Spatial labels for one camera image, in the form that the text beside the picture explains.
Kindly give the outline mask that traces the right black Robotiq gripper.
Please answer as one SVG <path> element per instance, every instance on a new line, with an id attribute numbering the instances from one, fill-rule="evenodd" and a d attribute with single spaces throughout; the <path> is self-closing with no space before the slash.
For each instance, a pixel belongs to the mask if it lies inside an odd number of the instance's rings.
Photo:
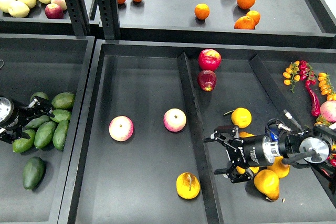
<path id="1" fill-rule="evenodd" d="M 248 182 L 257 175 L 250 170 L 239 174 L 237 166 L 244 169 L 270 166 L 280 156 L 278 142 L 272 141 L 270 137 L 257 135 L 239 138 L 238 130 L 237 125 L 218 126 L 210 137 L 203 140 L 204 143 L 218 142 L 222 146 L 229 146 L 227 154 L 231 166 L 216 169 L 214 174 L 229 178 L 231 183 Z"/>

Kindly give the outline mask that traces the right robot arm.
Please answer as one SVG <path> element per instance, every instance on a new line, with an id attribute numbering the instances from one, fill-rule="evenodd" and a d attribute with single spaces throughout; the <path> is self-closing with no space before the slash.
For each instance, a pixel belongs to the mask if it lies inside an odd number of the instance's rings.
<path id="1" fill-rule="evenodd" d="M 296 130 L 277 119 L 267 122 L 264 134 L 248 137 L 239 135 L 237 125 L 217 127 L 204 142 L 218 142 L 224 146 L 230 167 L 216 169 L 214 174 L 224 175 L 232 183 L 241 183 L 255 177 L 251 170 L 253 167 L 271 166 L 276 157 L 282 157 L 284 165 L 297 169 L 326 161 L 332 154 L 335 130 L 323 124 L 303 129 L 287 110 L 284 114 Z"/>

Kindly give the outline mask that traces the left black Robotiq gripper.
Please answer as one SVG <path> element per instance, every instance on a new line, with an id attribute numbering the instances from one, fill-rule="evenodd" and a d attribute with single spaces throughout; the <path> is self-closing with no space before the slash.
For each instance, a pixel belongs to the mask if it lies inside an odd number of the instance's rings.
<path id="1" fill-rule="evenodd" d="M 39 96 L 33 96 L 28 106 L 10 98 L 1 97 L 1 141 L 13 144 L 20 138 L 30 139 L 29 134 L 23 132 L 21 127 L 23 123 L 27 118 L 35 119 L 42 115 L 53 118 L 53 110 L 51 102 Z"/>

